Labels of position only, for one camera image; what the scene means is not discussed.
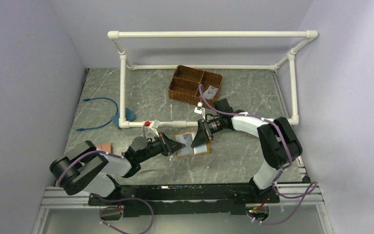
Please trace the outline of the white patterned credit card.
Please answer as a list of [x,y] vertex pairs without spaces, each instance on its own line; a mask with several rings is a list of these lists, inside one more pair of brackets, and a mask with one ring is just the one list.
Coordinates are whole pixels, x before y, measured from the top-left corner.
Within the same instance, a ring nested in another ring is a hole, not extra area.
[[211,100],[214,99],[215,96],[217,95],[219,88],[210,85],[204,92],[203,92],[203,97],[205,99]]

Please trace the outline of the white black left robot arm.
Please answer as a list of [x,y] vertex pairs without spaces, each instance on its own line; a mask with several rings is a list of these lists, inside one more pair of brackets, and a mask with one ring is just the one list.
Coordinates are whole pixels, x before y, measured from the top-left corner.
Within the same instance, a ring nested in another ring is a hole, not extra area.
[[56,186],[68,195],[81,191],[96,193],[109,205],[117,203],[121,192],[115,177],[130,178],[141,170],[141,163],[157,155],[170,156],[185,148],[159,132],[154,139],[136,137],[128,149],[115,155],[86,140],[54,160],[49,170]]

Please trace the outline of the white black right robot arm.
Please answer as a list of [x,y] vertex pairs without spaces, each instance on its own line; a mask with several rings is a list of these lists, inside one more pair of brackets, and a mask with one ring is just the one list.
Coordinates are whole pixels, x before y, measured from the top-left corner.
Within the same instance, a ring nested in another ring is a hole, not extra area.
[[257,118],[242,110],[233,110],[226,99],[214,103],[217,117],[199,120],[197,133],[191,147],[195,148],[213,140],[213,135],[225,129],[240,131],[257,137],[260,141],[263,164],[250,179],[249,197],[261,202],[268,195],[281,172],[302,154],[302,146],[285,117]]

